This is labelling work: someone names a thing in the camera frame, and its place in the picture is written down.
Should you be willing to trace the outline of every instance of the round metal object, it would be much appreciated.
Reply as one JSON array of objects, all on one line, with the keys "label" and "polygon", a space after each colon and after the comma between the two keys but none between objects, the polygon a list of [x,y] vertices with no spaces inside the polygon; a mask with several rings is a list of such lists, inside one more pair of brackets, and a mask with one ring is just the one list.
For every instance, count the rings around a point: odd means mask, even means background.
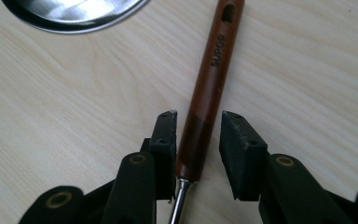
[{"label": "round metal object", "polygon": [[141,164],[146,161],[146,156],[144,155],[135,155],[130,158],[132,164]]},{"label": "round metal object", "polygon": [[55,209],[66,205],[72,200],[72,193],[69,191],[62,191],[51,195],[46,201],[46,207]]},{"label": "round metal object", "polygon": [[147,0],[2,0],[19,19],[39,29],[79,34],[127,18]]},{"label": "round metal object", "polygon": [[282,166],[294,166],[295,165],[295,162],[288,158],[288,157],[284,157],[284,156],[280,156],[280,157],[277,157],[277,159],[275,159],[277,163],[279,163],[280,165]]}]

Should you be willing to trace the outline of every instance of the wood grain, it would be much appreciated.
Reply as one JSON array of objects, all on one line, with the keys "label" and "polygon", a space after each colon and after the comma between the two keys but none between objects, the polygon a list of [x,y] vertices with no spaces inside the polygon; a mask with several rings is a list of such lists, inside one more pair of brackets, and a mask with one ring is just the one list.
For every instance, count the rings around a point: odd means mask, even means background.
[{"label": "wood grain", "polygon": [[[178,110],[178,140],[216,1],[150,1],[87,35],[55,35],[0,2],[0,223],[44,191],[90,192]],[[272,153],[298,158],[323,187],[358,191],[358,0],[246,1],[220,110],[241,114]],[[218,153],[218,119],[186,223],[261,223],[235,202]],[[158,223],[171,204],[158,203]]]}]

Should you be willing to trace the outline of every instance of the wooden screwdriver handle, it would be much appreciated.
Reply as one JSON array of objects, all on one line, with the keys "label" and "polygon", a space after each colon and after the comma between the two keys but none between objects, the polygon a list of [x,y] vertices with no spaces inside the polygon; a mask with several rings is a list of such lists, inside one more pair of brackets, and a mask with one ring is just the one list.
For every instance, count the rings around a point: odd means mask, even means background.
[{"label": "wooden screwdriver handle", "polygon": [[241,20],[243,0],[220,0],[187,113],[176,176],[199,181]]}]

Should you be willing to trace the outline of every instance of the hole in handle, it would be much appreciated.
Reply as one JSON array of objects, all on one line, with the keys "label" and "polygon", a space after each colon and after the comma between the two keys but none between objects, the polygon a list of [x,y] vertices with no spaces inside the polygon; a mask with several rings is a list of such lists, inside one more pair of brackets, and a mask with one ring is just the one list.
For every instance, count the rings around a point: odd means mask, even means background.
[{"label": "hole in handle", "polygon": [[225,9],[223,9],[222,21],[227,21],[227,22],[231,23],[232,21],[234,21],[234,16],[235,16],[234,5],[232,5],[232,4],[226,5]]}]

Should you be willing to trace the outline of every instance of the light wood table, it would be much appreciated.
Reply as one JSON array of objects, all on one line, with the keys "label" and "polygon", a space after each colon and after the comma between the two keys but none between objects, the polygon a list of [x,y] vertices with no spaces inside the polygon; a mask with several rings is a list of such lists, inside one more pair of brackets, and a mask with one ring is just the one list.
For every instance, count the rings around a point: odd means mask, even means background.
[{"label": "light wood table", "polygon": [[[115,178],[178,111],[180,140],[216,1],[152,0],[86,35],[55,35],[0,2],[0,223],[17,223],[44,191],[85,193]],[[271,153],[301,160],[321,183],[358,191],[358,0],[248,0],[220,105],[246,117]],[[215,123],[186,223],[261,223],[234,201]],[[158,223],[172,205],[158,202]]]}]

